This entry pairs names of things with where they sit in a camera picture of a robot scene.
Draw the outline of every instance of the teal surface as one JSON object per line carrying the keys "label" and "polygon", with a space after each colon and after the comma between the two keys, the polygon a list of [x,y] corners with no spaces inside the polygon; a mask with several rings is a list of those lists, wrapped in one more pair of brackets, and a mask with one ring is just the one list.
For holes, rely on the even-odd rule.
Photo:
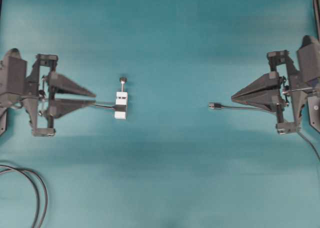
{"label": "teal surface", "polygon": [[[3,0],[1,57],[18,48],[30,72],[57,54],[98,101],[125,75],[129,112],[82,109],[39,138],[11,110],[0,161],[45,177],[45,228],[319,228],[311,148],[269,114],[208,110],[267,73],[267,52],[297,61],[314,26],[312,0]],[[307,112],[303,132],[320,147]],[[35,204],[27,181],[0,176],[0,228],[30,227]]]}

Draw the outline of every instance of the mounting plate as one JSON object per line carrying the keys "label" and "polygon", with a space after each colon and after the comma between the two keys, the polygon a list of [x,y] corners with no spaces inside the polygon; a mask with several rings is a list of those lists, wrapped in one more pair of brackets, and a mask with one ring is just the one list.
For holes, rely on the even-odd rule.
{"label": "mounting plate", "polygon": [[8,108],[0,108],[0,136],[7,130]]}
{"label": "mounting plate", "polygon": [[320,133],[320,98],[308,97],[308,108],[310,126]]}

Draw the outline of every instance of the wire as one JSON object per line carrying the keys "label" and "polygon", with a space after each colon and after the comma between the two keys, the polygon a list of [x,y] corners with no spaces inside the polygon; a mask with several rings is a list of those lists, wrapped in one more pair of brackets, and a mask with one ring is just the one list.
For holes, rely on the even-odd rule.
{"label": "wire", "polygon": [[31,185],[32,185],[32,187],[34,189],[34,192],[35,192],[35,197],[36,197],[36,209],[35,209],[35,215],[34,215],[34,219],[33,219],[31,227],[35,228],[37,220],[38,220],[38,216],[39,216],[39,209],[40,209],[40,196],[39,196],[39,191],[38,191],[38,188],[37,188],[36,184],[30,179],[29,176],[27,176],[25,173],[23,173],[22,171],[14,168],[14,167],[11,167],[9,165],[0,164],[0,168],[9,169],[9,170],[11,170],[13,172],[18,172],[19,174],[21,174],[22,176],[27,178],[27,180],[31,183]]}
{"label": "wire", "polygon": [[103,109],[107,109],[107,110],[114,110],[115,107],[114,106],[107,106],[107,105],[101,105],[101,104],[92,104],[92,107],[96,107],[96,108],[103,108]]}
{"label": "wire", "polygon": [[34,216],[34,219],[33,219],[32,226],[31,226],[32,228],[36,227],[37,220],[38,220],[38,217],[39,217],[40,196],[39,196],[39,191],[38,191],[38,188],[37,188],[36,184],[25,173],[33,174],[39,180],[39,182],[41,183],[42,188],[43,188],[43,192],[44,192],[44,207],[43,207],[43,212],[42,212],[40,221],[39,221],[38,226],[37,226],[37,228],[40,228],[42,226],[44,220],[45,220],[47,209],[48,209],[48,190],[47,190],[47,187],[46,187],[44,181],[42,180],[42,178],[36,172],[34,172],[31,169],[14,168],[14,167],[11,167],[11,166],[8,166],[8,165],[2,165],[2,164],[0,164],[0,168],[6,168],[5,170],[0,171],[0,175],[6,174],[6,173],[9,173],[9,172],[18,172],[21,175],[23,175],[24,177],[26,177],[29,180],[29,182],[32,184],[32,187],[33,187],[33,189],[35,191],[35,194],[36,194],[36,212],[35,212],[35,216]]}
{"label": "wire", "polygon": [[[213,110],[220,110],[220,109],[230,109],[230,110],[247,110],[247,111],[257,111],[257,112],[266,112],[272,115],[276,115],[274,112],[265,110],[265,109],[261,109],[261,108],[254,108],[254,107],[247,107],[247,106],[229,106],[229,105],[222,105],[220,103],[210,103],[209,105],[210,109]],[[299,128],[296,129],[296,133],[305,141],[307,142],[311,148],[313,149],[318,161],[320,162],[320,154],[317,150],[317,148],[315,147],[315,145],[307,138],[305,137],[304,134],[301,133],[301,131],[298,130]]]}
{"label": "wire", "polygon": [[320,155],[319,155],[318,150],[317,150],[316,147],[314,146],[314,144],[312,144],[312,142],[311,142],[307,137],[305,137],[304,134],[302,134],[299,130],[297,130],[296,133],[297,133],[302,139],[304,139],[305,142],[307,142],[307,143],[312,147],[312,149],[313,149],[313,151],[314,151],[314,153],[315,153],[318,161],[320,162]]}

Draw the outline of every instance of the screw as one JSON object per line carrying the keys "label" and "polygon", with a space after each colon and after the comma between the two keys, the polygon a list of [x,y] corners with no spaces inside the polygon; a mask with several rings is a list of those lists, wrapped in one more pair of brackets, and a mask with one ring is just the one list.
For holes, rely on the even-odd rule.
{"label": "screw", "polygon": [[127,82],[127,78],[121,77],[120,78],[120,83],[121,83],[121,92],[125,91],[125,83]]}

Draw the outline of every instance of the gripper jaw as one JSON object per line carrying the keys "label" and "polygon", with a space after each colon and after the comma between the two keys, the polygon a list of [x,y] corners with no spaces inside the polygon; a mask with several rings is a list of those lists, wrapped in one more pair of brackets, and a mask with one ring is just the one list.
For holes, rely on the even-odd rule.
{"label": "gripper jaw", "polygon": [[258,107],[269,112],[276,112],[276,106],[285,103],[281,98],[279,88],[279,74],[276,71],[271,71],[234,94],[231,100],[243,105]]}
{"label": "gripper jaw", "polygon": [[55,71],[50,72],[47,82],[49,86],[55,87],[56,93],[59,94],[73,94],[79,96],[96,97],[96,95],[91,91]]}

